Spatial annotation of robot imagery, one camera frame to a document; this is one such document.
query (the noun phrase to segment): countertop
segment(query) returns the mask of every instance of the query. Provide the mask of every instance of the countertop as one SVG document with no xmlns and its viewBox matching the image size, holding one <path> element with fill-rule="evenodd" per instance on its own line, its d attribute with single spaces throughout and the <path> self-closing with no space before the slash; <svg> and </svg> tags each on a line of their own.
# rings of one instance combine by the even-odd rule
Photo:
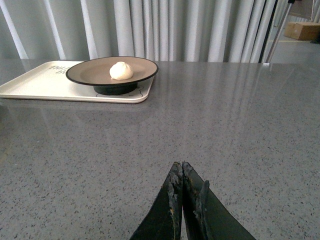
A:
<svg viewBox="0 0 320 240">
<path fill-rule="evenodd" d="M 256 239 L 320 239 L 320 67 L 157 64 L 138 104 L 0 99 L 0 239 L 128 239 L 174 161 Z"/>
</svg>

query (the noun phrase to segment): gray curtain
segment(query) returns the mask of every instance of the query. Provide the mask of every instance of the gray curtain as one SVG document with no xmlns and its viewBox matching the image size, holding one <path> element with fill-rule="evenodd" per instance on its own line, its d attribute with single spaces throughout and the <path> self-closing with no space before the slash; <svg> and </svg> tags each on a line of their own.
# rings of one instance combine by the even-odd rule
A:
<svg viewBox="0 0 320 240">
<path fill-rule="evenodd" d="M 276 0 L 0 0 L 0 58 L 257 63 Z"/>
</svg>

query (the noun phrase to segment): tray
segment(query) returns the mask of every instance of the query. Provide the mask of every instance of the tray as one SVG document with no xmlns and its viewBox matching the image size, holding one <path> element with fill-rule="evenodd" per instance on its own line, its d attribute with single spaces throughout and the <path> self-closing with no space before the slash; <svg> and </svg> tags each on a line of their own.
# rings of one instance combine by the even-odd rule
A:
<svg viewBox="0 0 320 240">
<path fill-rule="evenodd" d="M 66 71 L 81 61 L 49 61 L 0 86 L 0 98 L 136 104 L 148 95 L 154 77 L 123 95 L 102 95 L 70 81 Z"/>
</svg>

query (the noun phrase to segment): metal pole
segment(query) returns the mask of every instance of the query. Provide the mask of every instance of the metal pole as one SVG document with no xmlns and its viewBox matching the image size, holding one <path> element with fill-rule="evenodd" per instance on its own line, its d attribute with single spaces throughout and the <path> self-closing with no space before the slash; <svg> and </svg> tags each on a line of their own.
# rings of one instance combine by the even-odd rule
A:
<svg viewBox="0 0 320 240">
<path fill-rule="evenodd" d="M 270 63 L 270 61 L 272 59 L 272 56 L 275 53 L 276 46 L 277 46 L 278 41 L 280 39 L 280 34 L 282 32 L 282 29 L 284 28 L 284 25 L 286 23 L 286 20 L 287 20 L 287 17 L 288 17 L 288 14 L 290 12 L 290 9 L 291 9 L 292 5 L 293 5 L 293 3 L 288 3 L 288 5 L 286 6 L 285 12 L 284 12 L 283 17 L 282 17 L 281 22 L 280 22 L 280 26 L 278 28 L 278 31 L 276 32 L 276 35 L 275 35 L 275 38 L 273 40 L 273 43 L 272 43 L 271 49 L 269 51 L 268 57 L 266 58 L 266 61 L 265 61 L 266 64 Z"/>
</svg>

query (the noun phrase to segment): plate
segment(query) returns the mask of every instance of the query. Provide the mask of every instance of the plate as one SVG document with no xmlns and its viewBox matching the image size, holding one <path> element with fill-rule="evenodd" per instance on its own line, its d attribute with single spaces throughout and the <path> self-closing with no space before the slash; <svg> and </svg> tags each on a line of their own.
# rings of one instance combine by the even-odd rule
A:
<svg viewBox="0 0 320 240">
<path fill-rule="evenodd" d="M 125 80 L 112 79 L 110 68 L 117 62 L 129 64 L 133 76 Z M 159 68 L 153 61 L 133 56 L 111 56 L 84 61 L 68 69 L 66 77 L 74 83 L 93 86 L 103 95 L 126 94 L 137 88 L 138 82 L 156 75 Z"/>
</svg>

